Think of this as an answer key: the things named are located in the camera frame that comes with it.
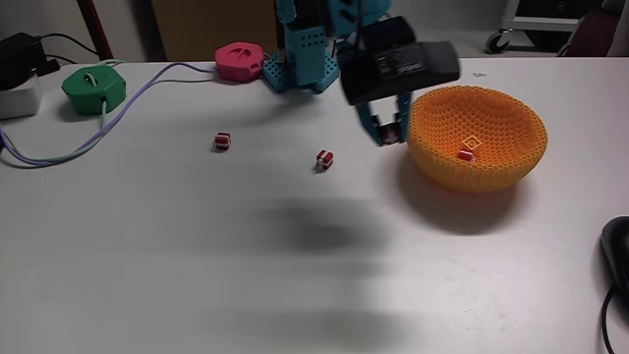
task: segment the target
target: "black cord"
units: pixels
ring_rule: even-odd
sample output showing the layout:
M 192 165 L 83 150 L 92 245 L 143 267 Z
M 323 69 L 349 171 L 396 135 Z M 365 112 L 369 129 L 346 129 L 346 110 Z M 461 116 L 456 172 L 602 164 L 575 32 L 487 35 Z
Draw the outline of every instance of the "black cord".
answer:
M 70 64 L 77 64 L 77 62 L 76 62 L 76 61 L 74 61 L 74 60 L 70 60 L 70 59 L 68 59 L 68 58 L 64 58 L 64 57 L 62 57 L 61 55 L 46 54 L 46 57 L 48 57 L 48 58 L 55 58 L 55 59 L 65 60 L 65 61 L 67 61 L 67 62 L 68 62 L 68 63 L 70 63 Z
M 605 348 L 609 354 L 614 354 L 614 352 L 613 349 L 611 349 L 609 335 L 607 334 L 607 307 L 609 306 L 609 301 L 611 301 L 611 297 L 615 291 L 616 286 L 612 285 L 607 292 L 607 296 L 605 296 L 605 300 L 602 302 L 602 307 L 600 308 L 600 330 L 602 331 L 602 341 L 605 343 Z
M 55 33 L 49 33 L 49 34 L 45 34 L 45 35 L 40 35 L 40 36 L 38 36 L 37 38 L 39 38 L 39 39 L 44 39 L 44 38 L 48 38 L 48 37 L 51 37 L 51 36 L 59 36 L 59 37 L 63 37 L 63 38 L 66 38 L 66 39 L 70 39 L 70 40 L 72 40 L 74 43 L 76 43 L 77 45 L 79 45 L 81 48 L 83 48 L 83 49 L 85 49 L 86 51 L 90 52 L 91 54 L 98 55 L 98 53 L 96 53 L 96 51 L 95 51 L 95 50 L 90 49 L 90 48 L 89 48 L 88 46 L 86 46 L 85 44 L 83 44 L 83 43 L 79 42 L 78 40 L 76 40 L 76 39 L 74 39 L 74 38 L 72 38 L 72 37 L 70 37 L 69 35 L 64 34 L 64 33 L 57 33 L 57 32 L 55 32 Z

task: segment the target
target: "red and white block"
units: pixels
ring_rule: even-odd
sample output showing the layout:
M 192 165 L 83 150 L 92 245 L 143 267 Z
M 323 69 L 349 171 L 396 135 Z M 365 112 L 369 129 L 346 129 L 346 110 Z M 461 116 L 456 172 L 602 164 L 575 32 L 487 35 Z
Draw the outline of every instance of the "red and white block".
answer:
M 466 161 L 470 161 L 470 162 L 474 162 L 474 154 L 471 151 L 467 151 L 467 150 L 459 150 L 459 154 L 457 155 L 460 159 L 462 160 L 466 160 Z
M 334 162 L 334 154 L 330 151 L 322 150 L 316 156 L 316 168 L 321 171 L 327 171 Z
M 214 148 L 217 150 L 225 151 L 231 146 L 232 138 L 229 133 L 218 133 L 214 138 Z

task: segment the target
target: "orange bowl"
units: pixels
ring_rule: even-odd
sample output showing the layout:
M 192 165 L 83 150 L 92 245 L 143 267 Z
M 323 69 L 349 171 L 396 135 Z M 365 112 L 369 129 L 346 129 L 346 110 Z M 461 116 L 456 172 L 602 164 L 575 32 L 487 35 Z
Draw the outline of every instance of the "orange bowl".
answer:
M 475 161 L 466 161 L 458 153 L 471 136 L 477 138 L 467 142 Z M 497 90 L 439 88 L 413 103 L 410 154 L 428 177 L 451 189 L 481 193 L 509 187 L 540 162 L 547 144 L 540 117 Z

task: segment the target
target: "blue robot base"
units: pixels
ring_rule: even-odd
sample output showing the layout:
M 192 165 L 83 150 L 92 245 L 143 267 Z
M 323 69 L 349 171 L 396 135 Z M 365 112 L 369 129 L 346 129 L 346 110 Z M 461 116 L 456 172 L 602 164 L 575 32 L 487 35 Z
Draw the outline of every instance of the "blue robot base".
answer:
M 279 52 L 276 52 L 270 59 L 264 62 L 262 74 L 268 84 L 276 91 L 283 92 L 291 88 L 312 89 L 321 93 L 325 91 L 339 76 L 339 69 L 336 60 L 329 53 L 325 53 L 325 74 L 322 79 L 303 86 L 297 85 L 295 67 L 293 64 L 280 63 L 278 58 Z

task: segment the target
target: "green round device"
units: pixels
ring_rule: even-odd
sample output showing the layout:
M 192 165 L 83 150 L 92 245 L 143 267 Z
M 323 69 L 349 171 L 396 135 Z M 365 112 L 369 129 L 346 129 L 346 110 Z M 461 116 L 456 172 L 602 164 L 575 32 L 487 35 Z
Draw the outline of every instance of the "green round device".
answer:
M 107 112 L 111 112 L 127 97 L 127 83 L 116 70 L 106 65 L 77 70 L 63 82 L 61 89 L 80 115 L 100 114 L 103 101 L 107 101 Z

